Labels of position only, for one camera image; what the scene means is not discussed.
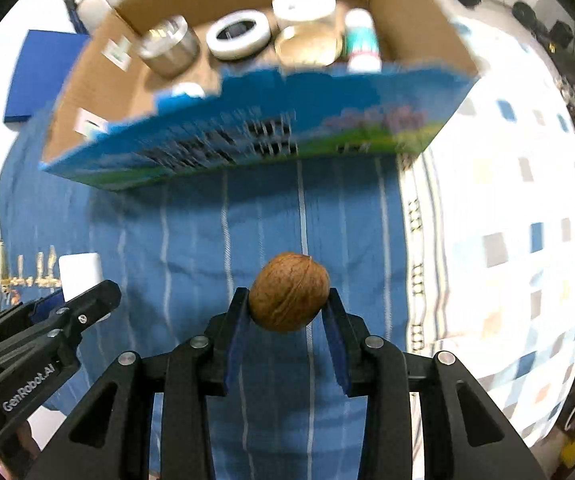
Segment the white earbuds case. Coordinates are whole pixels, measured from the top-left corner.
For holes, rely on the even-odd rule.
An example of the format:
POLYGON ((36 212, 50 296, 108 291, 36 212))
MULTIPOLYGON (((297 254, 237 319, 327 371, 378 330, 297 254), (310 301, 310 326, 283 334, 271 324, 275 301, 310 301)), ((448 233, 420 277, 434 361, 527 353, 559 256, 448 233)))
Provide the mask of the white earbuds case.
POLYGON ((188 99, 204 99, 205 91, 200 84, 192 81, 182 81, 170 91, 171 96, 182 96, 188 99))

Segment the white sticker with green tape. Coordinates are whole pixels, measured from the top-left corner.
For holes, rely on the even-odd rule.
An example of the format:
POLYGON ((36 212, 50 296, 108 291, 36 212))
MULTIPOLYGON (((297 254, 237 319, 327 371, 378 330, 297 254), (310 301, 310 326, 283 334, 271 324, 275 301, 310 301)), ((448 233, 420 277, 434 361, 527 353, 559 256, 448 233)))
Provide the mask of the white sticker with green tape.
POLYGON ((111 63, 120 68, 123 72, 128 70, 129 64, 131 62, 131 56, 129 54, 131 48, 131 41, 122 37, 118 41, 109 40, 102 54, 111 63))

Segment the white square sticker lower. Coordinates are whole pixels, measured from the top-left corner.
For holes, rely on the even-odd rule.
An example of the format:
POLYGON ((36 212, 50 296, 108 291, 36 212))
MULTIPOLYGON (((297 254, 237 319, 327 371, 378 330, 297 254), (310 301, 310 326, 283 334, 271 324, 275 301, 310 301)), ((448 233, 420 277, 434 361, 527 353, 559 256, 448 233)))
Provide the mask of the white square sticker lower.
POLYGON ((87 141, 95 141, 101 136, 108 134, 109 122, 89 110, 79 108, 77 111, 74 131, 83 136, 87 141))

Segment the black round object right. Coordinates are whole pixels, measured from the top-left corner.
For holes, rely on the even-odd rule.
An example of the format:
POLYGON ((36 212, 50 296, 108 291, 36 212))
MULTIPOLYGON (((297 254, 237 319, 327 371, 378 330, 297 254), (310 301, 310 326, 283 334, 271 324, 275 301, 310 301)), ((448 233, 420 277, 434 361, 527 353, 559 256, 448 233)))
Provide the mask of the black round object right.
POLYGON ((528 29, 533 29, 537 22, 534 9, 522 0, 513 3, 512 15, 519 21, 519 24, 528 29))

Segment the blue foam mat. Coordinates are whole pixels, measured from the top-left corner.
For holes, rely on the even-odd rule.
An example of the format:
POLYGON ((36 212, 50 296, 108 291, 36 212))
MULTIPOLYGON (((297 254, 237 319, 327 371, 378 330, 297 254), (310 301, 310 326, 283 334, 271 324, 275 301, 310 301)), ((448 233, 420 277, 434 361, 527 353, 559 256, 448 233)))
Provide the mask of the blue foam mat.
POLYGON ((16 61, 3 122, 26 122, 53 101, 88 40, 85 34, 31 29, 16 61))

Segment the white cylinder bottle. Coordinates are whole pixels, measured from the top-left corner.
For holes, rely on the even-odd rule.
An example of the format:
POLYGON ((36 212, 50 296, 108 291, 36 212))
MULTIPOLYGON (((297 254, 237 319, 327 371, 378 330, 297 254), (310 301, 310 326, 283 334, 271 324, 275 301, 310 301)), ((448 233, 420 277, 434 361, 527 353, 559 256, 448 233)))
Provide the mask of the white cylinder bottle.
POLYGON ((71 301, 103 281, 101 257, 97 252, 61 256, 59 270, 65 301, 71 301))

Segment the brown walnut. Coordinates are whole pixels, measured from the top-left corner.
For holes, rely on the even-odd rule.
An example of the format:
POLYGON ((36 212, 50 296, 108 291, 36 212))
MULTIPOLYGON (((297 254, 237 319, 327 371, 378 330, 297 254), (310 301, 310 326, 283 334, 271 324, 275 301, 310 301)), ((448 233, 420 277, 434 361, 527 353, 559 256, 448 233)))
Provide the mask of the brown walnut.
POLYGON ((329 294, 330 278, 322 264, 282 252, 257 274, 248 304, 251 318, 264 330, 292 333, 316 318, 329 294))

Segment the white tube green label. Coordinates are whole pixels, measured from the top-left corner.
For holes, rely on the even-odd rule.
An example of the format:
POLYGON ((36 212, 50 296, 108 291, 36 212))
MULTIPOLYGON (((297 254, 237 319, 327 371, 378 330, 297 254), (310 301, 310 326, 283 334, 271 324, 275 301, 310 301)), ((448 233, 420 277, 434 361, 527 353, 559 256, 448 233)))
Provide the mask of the white tube green label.
POLYGON ((380 73, 381 52, 372 15, 365 9, 353 8, 346 12, 344 24, 347 70, 380 73))

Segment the cardboard box blue printed outside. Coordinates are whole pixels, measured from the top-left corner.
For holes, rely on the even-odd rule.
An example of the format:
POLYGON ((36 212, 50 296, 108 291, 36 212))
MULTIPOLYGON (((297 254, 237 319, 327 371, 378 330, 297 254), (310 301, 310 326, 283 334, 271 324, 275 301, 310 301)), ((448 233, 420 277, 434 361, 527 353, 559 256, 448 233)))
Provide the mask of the cardboard box blue printed outside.
POLYGON ((477 68, 434 0, 336 0, 343 50, 327 67, 283 66, 272 0, 123 0, 105 16, 68 76, 42 151, 50 174, 122 190, 176 174, 286 158, 355 153, 419 154, 472 88, 477 68), (347 11, 367 10, 381 52, 380 73, 347 70, 347 11), (256 55, 219 61, 207 30, 242 10, 266 14, 272 37, 256 55), (141 37, 182 15, 201 44, 179 76, 156 75, 139 58, 141 37), (109 40, 131 41, 123 72, 102 54, 109 40), (171 96, 182 81, 204 99, 171 96), (109 122, 87 141, 74 131, 79 108, 109 122))

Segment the blue striped cloth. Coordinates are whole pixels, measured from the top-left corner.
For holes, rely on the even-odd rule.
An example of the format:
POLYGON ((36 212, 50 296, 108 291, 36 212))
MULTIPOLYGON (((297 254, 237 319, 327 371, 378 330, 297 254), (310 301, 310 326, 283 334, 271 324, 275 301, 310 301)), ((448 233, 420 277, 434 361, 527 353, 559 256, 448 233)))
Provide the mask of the blue striped cloth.
MULTIPOLYGON (((155 356, 198 334, 281 252, 327 269, 347 311, 397 346, 408 324, 399 160, 297 160, 193 174, 125 192, 39 168, 51 114, 18 134, 0 174, 0 231, 13 272, 56 270, 95 252, 122 290, 87 330, 82 367, 48 402, 70 412, 122 352, 155 356)), ((210 400, 222 479, 353 479, 365 401, 338 385, 320 321, 276 334, 252 326, 228 396, 210 400)))

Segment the white checkered tablecloth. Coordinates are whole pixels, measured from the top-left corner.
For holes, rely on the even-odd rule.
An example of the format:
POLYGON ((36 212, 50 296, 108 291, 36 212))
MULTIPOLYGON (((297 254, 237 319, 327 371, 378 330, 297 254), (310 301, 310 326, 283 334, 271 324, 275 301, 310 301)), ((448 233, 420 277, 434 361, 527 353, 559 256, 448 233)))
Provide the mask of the white checkered tablecloth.
POLYGON ((401 176, 407 348, 458 356, 534 444, 575 376, 575 131, 557 70, 508 8, 435 1, 479 77, 401 176))

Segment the white cream jar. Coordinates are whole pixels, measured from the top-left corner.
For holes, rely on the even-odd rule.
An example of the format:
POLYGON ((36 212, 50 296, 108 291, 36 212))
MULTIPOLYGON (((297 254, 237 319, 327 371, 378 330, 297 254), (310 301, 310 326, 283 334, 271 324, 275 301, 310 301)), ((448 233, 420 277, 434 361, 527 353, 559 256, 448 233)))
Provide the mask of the white cream jar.
POLYGON ((336 0, 272 0, 271 8, 281 29, 303 24, 335 23, 336 0))

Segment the round silver tin gold emblem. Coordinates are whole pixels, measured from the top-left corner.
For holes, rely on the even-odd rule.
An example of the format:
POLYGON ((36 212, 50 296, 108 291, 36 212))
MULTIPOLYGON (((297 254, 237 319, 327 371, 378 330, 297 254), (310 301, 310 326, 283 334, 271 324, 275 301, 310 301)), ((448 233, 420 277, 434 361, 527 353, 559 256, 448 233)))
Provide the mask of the round silver tin gold emblem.
POLYGON ((174 15, 150 28, 140 39, 139 58, 158 76, 173 79, 194 63, 201 44, 182 15, 174 15))

